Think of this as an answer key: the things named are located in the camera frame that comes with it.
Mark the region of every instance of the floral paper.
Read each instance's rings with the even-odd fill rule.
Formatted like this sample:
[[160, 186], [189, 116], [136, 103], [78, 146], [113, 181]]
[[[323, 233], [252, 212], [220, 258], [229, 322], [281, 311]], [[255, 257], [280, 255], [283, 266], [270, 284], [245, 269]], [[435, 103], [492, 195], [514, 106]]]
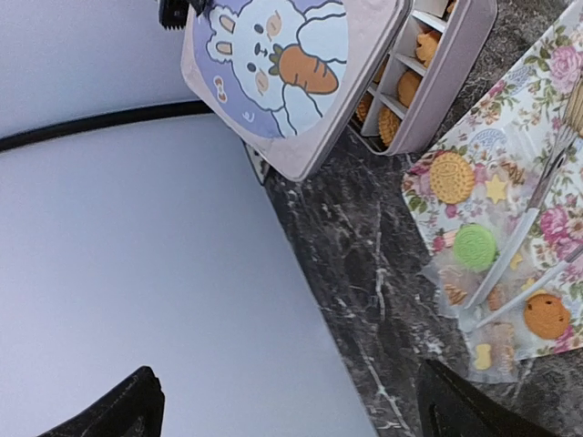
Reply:
[[[525, 55], [405, 175], [403, 195], [431, 253], [445, 247], [444, 234], [472, 222], [491, 223], [511, 232], [537, 184], [560, 127], [560, 116], [583, 67], [583, 0], [573, 3]], [[521, 251], [534, 266], [532, 279], [583, 243], [583, 141], [550, 190], [537, 223]], [[429, 185], [429, 168], [445, 151], [472, 166], [476, 186], [457, 205], [438, 200]], [[505, 206], [486, 197], [493, 173], [508, 182]], [[546, 285], [571, 312], [568, 330], [558, 340], [532, 335], [519, 358], [570, 351], [583, 346], [583, 257]]]

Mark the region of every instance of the bunny illustration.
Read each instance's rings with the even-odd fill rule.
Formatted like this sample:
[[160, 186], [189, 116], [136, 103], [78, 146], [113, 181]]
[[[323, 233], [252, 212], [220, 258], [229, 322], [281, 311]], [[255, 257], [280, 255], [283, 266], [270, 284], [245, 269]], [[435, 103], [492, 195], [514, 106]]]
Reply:
[[327, 1], [300, 12], [292, 0], [251, 0], [238, 14], [216, 5], [209, 20], [209, 56], [231, 63], [245, 96], [273, 114], [283, 137], [323, 117], [348, 58], [342, 4]]

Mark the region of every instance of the black object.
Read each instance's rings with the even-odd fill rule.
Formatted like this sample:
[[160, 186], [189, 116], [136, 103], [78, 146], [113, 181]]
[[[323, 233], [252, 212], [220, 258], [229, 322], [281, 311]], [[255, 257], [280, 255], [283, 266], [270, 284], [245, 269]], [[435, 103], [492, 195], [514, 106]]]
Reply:
[[187, 0], [159, 0], [159, 22], [165, 29], [182, 29], [189, 15]]
[[203, 14], [205, 9], [210, 6], [211, 0], [189, 0], [190, 5], [197, 15]]
[[163, 118], [199, 116], [212, 113], [212, 109], [200, 100], [110, 112], [100, 116], [78, 118], [77, 120], [57, 123], [55, 125], [0, 138], [0, 152], [6, 152], [13, 148], [24, 147], [41, 141], [47, 141], [49, 139], [67, 137], [69, 135], [81, 134], [83, 132], [103, 129], [106, 127], [123, 126], [142, 121], [160, 120]]
[[164, 393], [150, 367], [140, 367], [73, 419], [39, 437], [159, 437]]
[[424, 437], [557, 437], [502, 408], [439, 361], [421, 365], [417, 404]]

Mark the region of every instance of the cookie box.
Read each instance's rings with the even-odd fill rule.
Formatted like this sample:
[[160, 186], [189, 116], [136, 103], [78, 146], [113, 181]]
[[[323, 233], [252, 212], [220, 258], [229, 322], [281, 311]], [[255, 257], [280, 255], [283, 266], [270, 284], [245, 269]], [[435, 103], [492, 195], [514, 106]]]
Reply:
[[[425, 148], [486, 40], [493, 2], [457, 0], [446, 22], [448, 0], [216, 0], [199, 16], [189, 11], [182, 74], [247, 144], [298, 181], [321, 165], [365, 93], [370, 107], [353, 127], [374, 137], [383, 112], [394, 130], [387, 151], [366, 140], [371, 150]], [[413, 52], [416, 33], [429, 28], [443, 35], [425, 68]], [[395, 99], [406, 68], [422, 78], [408, 109]]]
[[[351, 120], [351, 129], [377, 155], [429, 146], [496, 19], [496, 0], [457, 0], [442, 7], [432, 0], [414, 4], [384, 73], [367, 89], [373, 95], [370, 111], [365, 119]], [[387, 132], [384, 107], [400, 121], [398, 129]]]

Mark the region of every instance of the marble countertop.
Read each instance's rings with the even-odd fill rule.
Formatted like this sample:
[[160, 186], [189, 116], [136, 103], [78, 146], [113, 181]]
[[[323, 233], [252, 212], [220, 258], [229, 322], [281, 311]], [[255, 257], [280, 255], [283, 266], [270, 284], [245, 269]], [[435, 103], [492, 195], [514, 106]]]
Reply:
[[[441, 136], [542, 35], [566, 0], [498, 0], [498, 18]], [[345, 132], [322, 169], [296, 184], [275, 175], [266, 189], [380, 436], [421, 436], [414, 381], [422, 358], [464, 375], [454, 320], [436, 315], [429, 260], [401, 197], [417, 157], [379, 158]], [[479, 388], [562, 436], [583, 434], [583, 352], [523, 361], [516, 384]]]

